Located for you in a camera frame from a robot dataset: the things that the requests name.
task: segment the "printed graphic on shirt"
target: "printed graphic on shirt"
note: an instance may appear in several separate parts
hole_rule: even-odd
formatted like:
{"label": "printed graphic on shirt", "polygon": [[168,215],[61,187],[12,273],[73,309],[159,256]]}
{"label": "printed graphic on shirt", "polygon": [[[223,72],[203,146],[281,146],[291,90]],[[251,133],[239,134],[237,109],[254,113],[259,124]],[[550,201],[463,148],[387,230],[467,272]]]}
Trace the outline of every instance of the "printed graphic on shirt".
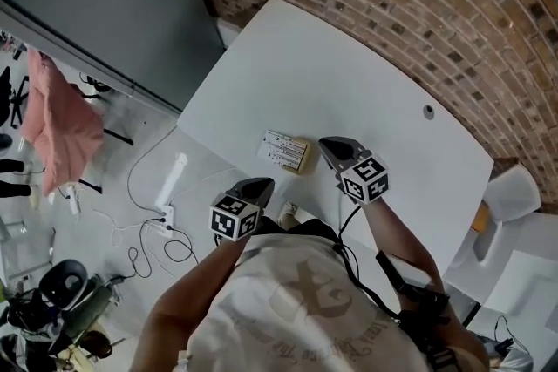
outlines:
{"label": "printed graphic on shirt", "polygon": [[[307,312],[308,316],[322,316],[324,318],[338,318],[347,313],[352,304],[352,296],[344,292],[341,288],[335,287],[331,277],[323,277],[310,269],[309,262],[299,262],[296,264],[298,280],[282,284],[269,298],[269,305],[277,316],[285,321],[295,320],[299,310]],[[287,288],[289,292],[300,294],[300,304],[292,303],[282,297],[282,289]],[[320,301],[320,295],[328,296],[337,302],[334,305],[327,305]]]}
{"label": "printed graphic on shirt", "polygon": [[270,328],[269,324],[248,318],[238,312],[225,298],[221,302],[235,324],[235,330],[244,332],[262,345],[267,355],[288,365],[305,362],[314,364],[339,360],[357,362],[372,355],[375,340],[393,325],[391,318],[377,309],[376,317],[364,329],[348,336],[336,336],[319,348],[308,348],[290,331]]}
{"label": "printed graphic on shirt", "polygon": [[[269,297],[269,311],[290,328],[269,324],[267,319],[248,318],[236,309],[230,296],[221,302],[220,307],[234,322],[235,330],[248,334],[262,345],[268,356],[288,365],[357,362],[372,355],[374,340],[390,326],[394,328],[391,318],[372,306],[366,312],[369,323],[355,328],[354,333],[339,334],[322,346],[309,348],[308,343],[296,335],[300,329],[304,330],[301,324],[315,318],[342,320],[354,305],[352,294],[360,293],[356,289],[347,289],[346,284],[324,271],[318,273],[311,264],[310,260],[297,262],[294,265],[295,279],[281,284]],[[376,312],[375,317],[371,317],[369,311],[372,315]]]}

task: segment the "person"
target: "person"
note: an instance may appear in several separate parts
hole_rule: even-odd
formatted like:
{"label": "person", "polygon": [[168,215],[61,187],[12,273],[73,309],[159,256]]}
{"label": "person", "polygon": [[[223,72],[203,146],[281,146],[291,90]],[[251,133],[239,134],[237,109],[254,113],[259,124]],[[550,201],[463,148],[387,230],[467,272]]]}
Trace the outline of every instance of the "person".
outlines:
{"label": "person", "polygon": [[[362,209],[378,249],[429,274],[443,293],[432,256],[390,207],[380,198]],[[431,370],[349,279],[332,249],[334,230],[320,220],[299,224],[295,210],[281,226],[263,217],[251,237],[224,240],[169,288],[147,317],[131,371]],[[402,309],[416,309],[398,298]],[[488,370],[482,342],[451,306],[443,315],[449,322],[432,326],[453,353],[447,370]]]}
{"label": "person", "polygon": [[37,209],[40,196],[38,187],[28,184],[31,180],[31,171],[31,164],[14,159],[0,159],[0,173],[18,172],[19,175],[24,176],[25,181],[25,184],[19,185],[0,180],[0,198],[29,197],[31,207]]}

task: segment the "pink towel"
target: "pink towel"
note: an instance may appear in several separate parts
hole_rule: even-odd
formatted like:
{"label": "pink towel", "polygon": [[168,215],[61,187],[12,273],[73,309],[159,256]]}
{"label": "pink towel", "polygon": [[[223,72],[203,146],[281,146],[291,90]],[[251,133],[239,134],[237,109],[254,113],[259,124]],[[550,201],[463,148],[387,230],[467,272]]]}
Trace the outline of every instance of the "pink towel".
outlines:
{"label": "pink towel", "polygon": [[78,181],[103,143],[103,120],[74,89],[52,59],[29,54],[29,103],[21,134],[43,160],[43,194]]}

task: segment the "white cable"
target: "white cable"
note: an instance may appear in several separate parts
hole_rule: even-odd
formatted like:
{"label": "white cable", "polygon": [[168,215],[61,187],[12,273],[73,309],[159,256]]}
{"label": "white cable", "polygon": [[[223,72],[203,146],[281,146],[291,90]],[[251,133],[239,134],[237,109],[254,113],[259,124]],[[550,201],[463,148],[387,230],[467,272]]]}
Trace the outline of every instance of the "white cable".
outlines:
{"label": "white cable", "polygon": [[[130,229],[130,228],[134,228],[134,227],[141,227],[141,225],[143,225],[143,223],[134,223],[133,225],[128,225],[127,227],[119,227],[118,225],[116,225],[116,222],[114,221],[114,219],[109,215],[109,214],[105,214],[101,211],[97,211],[96,209],[91,208],[91,210],[94,213],[97,213],[99,215],[102,215],[103,217],[105,217],[106,219],[109,219],[112,222],[112,232],[111,232],[111,245],[113,248],[118,248],[120,246],[120,244],[122,243],[122,240],[124,239],[124,236],[122,235],[122,233],[126,230],[126,229]],[[114,233],[116,233],[118,231],[119,235],[120,235],[120,241],[118,244],[114,245]]]}
{"label": "white cable", "polygon": [[130,178],[132,177],[132,172],[135,169],[135,167],[138,165],[138,163],[144,159],[149,153],[151,153],[152,151],[155,150],[155,148],[160,145],[163,141],[165,141],[167,139],[167,137],[174,132],[174,130],[176,129],[176,125],[173,126],[173,128],[168,131],[165,136],[163,138],[161,138],[159,141],[157,141],[157,143],[155,143],[151,149],[149,149],[146,153],[144,153],[141,157],[139,157],[136,162],[133,164],[132,168],[130,169],[130,171],[128,172],[128,178],[126,180],[126,190],[128,191],[128,197],[130,198],[130,200],[132,201],[132,203],[137,206],[139,209],[143,209],[144,211],[151,211],[152,213],[157,213],[158,215],[163,215],[161,214],[161,211],[158,211],[156,209],[153,208],[148,208],[146,206],[142,206],[140,205],[132,196],[132,191],[130,190]]}
{"label": "white cable", "polygon": [[[141,227],[141,226],[143,225],[143,223],[135,223],[135,224],[129,225],[129,226],[127,226],[127,227],[119,227],[118,225],[116,225],[116,222],[114,221],[114,219],[112,218],[112,216],[110,216],[109,214],[103,213],[102,211],[98,211],[98,210],[93,209],[93,208],[92,208],[92,211],[93,211],[94,213],[97,213],[97,214],[99,214],[99,215],[102,215],[103,217],[105,217],[106,219],[109,219],[109,220],[112,222],[113,228],[112,228],[112,232],[111,232],[111,245],[112,245],[112,247],[114,247],[114,248],[119,247],[120,244],[122,243],[122,240],[124,239],[124,237],[122,236],[122,233],[123,233],[126,229],[130,229],[130,228],[134,228],[134,227]],[[166,268],[164,268],[164,267],[161,265],[161,263],[160,263],[160,261],[159,261],[159,258],[157,257],[157,255],[156,255],[153,251],[151,251],[151,248],[149,247],[149,240],[148,240],[148,239],[149,239],[149,230],[151,229],[151,225],[152,225],[152,223],[148,223],[148,224],[147,224],[147,230],[146,230],[146,248],[147,248],[147,251],[148,251],[149,253],[152,254],[152,256],[155,258],[155,260],[156,260],[157,263],[159,264],[159,267],[160,267],[163,271],[165,271],[167,274],[169,274],[170,276],[172,276],[173,279],[174,279],[174,281],[177,281],[176,276],[174,276],[174,274],[172,274],[170,271],[168,271]],[[114,234],[115,234],[116,232],[118,232],[118,234],[120,235],[120,241],[119,241],[118,244],[115,245],[115,244],[114,244]]]}
{"label": "white cable", "polygon": [[174,279],[174,281],[176,282],[176,281],[178,280],[178,278],[177,278],[174,274],[172,274],[170,271],[168,271],[166,268],[164,268],[164,267],[161,265],[161,263],[159,262],[159,258],[155,255],[155,253],[154,253],[153,251],[151,251],[151,248],[149,247],[149,240],[148,240],[148,239],[149,239],[149,230],[150,230],[150,229],[151,229],[151,224],[148,223],[148,224],[147,224],[147,230],[146,230],[146,248],[147,248],[147,251],[148,251],[149,253],[151,253],[152,256],[155,258],[155,260],[156,260],[157,263],[159,264],[159,267],[161,268],[161,270],[163,270],[163,271],[166,272],[168,275],[170,275],[170,276]]}
{"label": "white cable", "polygon": [[187,193],[188,191],[192,191],[195,187],[197,187],[200,183],[203,183],[206,180],[212,179],[213,177],[220,175],[222,173],[225,172],[230,172],[230,171],[240,171],[240,169],[238,167],[230,167],[229,169],[225,169],[224,171],[219,171],[216,172],[212,175],[209,175],[208,177],[206,177],[205,179],[201,179],[200,181],[198,181],[195,185],[190,186],[188,189],[184,189],[182,191],[178,191],[169,201],[168,204],[172,205],[173,204],[173,200],[176,199],[176,197],[178,197],[179,195],[183,194],[183,193]]}

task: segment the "chair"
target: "chair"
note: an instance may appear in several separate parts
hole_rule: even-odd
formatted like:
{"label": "chair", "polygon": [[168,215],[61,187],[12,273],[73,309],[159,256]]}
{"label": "chair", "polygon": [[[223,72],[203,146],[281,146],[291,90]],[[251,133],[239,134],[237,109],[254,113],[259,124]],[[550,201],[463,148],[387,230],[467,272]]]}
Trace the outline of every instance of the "chair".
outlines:
{"label": "chair", "polygon": [[527,168],[516,165],[488,182],[483,201],[490,211],[487,230],[469,230],[444,274],[444,281],[481,305],[506,268],[525,216],[541,207],[541,196]]}

